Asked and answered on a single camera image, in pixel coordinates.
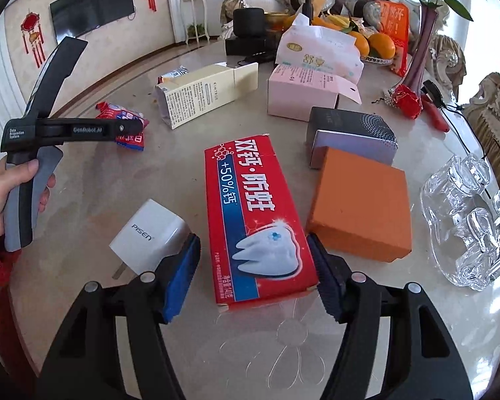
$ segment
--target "television screen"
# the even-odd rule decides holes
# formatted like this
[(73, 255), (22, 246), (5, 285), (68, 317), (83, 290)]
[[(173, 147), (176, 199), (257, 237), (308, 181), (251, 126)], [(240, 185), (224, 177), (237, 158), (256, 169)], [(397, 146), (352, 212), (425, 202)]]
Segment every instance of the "television screen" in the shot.
[(57, 0), (50, 4), (55, 37), (78, 37), (134, 13), (133, 0)]

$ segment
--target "human hand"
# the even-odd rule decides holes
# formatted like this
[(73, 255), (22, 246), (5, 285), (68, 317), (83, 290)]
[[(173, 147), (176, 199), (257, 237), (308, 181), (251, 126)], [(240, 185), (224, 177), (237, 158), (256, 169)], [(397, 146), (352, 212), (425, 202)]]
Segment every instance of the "human hand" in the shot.
[[(6, 157), (0, 160), (0, 236), (4, 234), (4, 206), (6, 205), (9, 192), (21, 183), (29, 182), (39, 169), (39, 161), (34, 159), (28, 163), (17, 165), (6, 170)], [(48, 179), (47, 187), (39, 200), (39, 212), (44, 212), (50, 198), (49, 188), (55, 186), (55, 175)]]

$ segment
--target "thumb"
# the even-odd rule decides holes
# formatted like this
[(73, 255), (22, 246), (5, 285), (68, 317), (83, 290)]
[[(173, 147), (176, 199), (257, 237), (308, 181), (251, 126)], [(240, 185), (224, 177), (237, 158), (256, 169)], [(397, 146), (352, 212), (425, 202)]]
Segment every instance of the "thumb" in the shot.
[(39, 161), (37, 159), (7, 169), (0, 175), (0, 190), (9, 193), (21, 183), (29, 182), (36, 175), (38, 169)]

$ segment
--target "metal screw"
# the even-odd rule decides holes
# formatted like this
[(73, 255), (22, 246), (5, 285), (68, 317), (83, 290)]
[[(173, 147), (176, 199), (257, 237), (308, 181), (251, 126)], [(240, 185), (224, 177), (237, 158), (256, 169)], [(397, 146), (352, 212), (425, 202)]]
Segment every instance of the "metal screw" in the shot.
[(422, 291), (422, 287), (420, 287), (417, 283), (409, 283), (407, 288), (411, 293), (420, 293)]
[(144, 272), (141, 274), (141, 282), (142, 283), (151, 283), (156, 279), (156, 274), (153, 272)]
[(84, 290), (87, 293), (93, 293), (98, 288), (98, 283), (96, 281), (89, 281), (85, 286)]
[(367, 280), (367, 276), (362, 272), (354, 272), (352, 274), (352, 280), (356, 283), (364, 283)]

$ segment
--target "marble tabletop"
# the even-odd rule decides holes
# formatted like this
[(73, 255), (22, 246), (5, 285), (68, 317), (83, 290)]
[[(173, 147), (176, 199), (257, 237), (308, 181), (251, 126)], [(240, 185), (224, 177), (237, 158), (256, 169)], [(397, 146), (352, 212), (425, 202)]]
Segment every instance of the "marble tabletop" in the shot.
[[(302, 222), (307, 218), (318, 172), (307, 166), (306, 123), (267, 115), (267, 79), (273, 65), (259, 68), (259, 89), (170, 130), (155, 103), (157, 76), (184, 65), (190, 70), (225, 61), (222, 42), (180, 56), (124, 84), (104, 100), (144, 113), (150, 120), (145, 150), (114, 143), (66, 145), (56, 170), (57, 186), (39, 217), (34, 242), (13, 272), (11, 294), (18, 327), (40, 368), (62, 318), (83, 285), (125, 284), (115, 280), (120, 260), (109, 243), (128, 219), (152, 198), (182, 217), (200, 236), (203, 253), (179, 317), (162, 327), (172, 364), (187, 399), (317, 399), (336, 359), (344, 326), (326, 314), (317, 292), (264, 308), (220, 314), (215, 304), (208, 249), (204, 150), (224, 141), (270, 134)], [(413, 223), (413, 251), (393, 263), (340, 254), (352, 270), (377, 283), (402, 288), (420, 283), (446, 323), (464, 361), (475, 398), (480, 398), (500, 360), (500, 278), (481, 293), (452, 285), (429, 257), (429, 232), (419, 207), (421, 185), (455, 153), (457, 136), (432, 129), (426, 116), (412, 121), (372, 103), (398, 82), (388, 69), (367, 64), (358, 84), (360, 111), (384, 118), (398, 139), (393, 166), (406, 172)], [(82, 117), (96, 115), (90, 107)], [(451, 116), (470, 150), (480, 146), (462, 117)], [(490, 189), (496, 192), (494, 178)], [(127, 391), (138, 395), (125, 322), (118, 323), (119, 356)], [(368, 395), (382, 385), (389, 321), (383, 319)]]

